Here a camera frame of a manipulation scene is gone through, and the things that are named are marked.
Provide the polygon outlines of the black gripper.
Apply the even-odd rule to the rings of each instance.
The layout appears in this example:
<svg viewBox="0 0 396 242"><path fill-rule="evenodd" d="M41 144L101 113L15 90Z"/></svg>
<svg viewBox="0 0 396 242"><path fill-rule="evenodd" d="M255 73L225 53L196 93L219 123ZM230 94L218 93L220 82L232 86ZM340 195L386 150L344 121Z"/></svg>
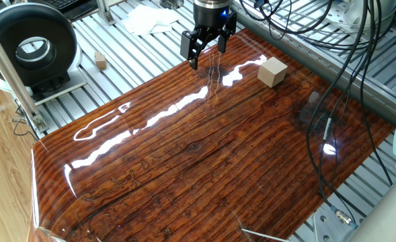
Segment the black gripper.
<svg viewBox="0 0 396 242"><path fill-rule="evenodd" d="M229 5L219 8L194 5L194 30L182 32L180 46L180 54L189 61L192 69L198 68L198 57L207 45L207 39L203 38L211 34L219 35L218 51L225 53L227 42L237 27L237 14L229 13L229 8Z"/></svg>

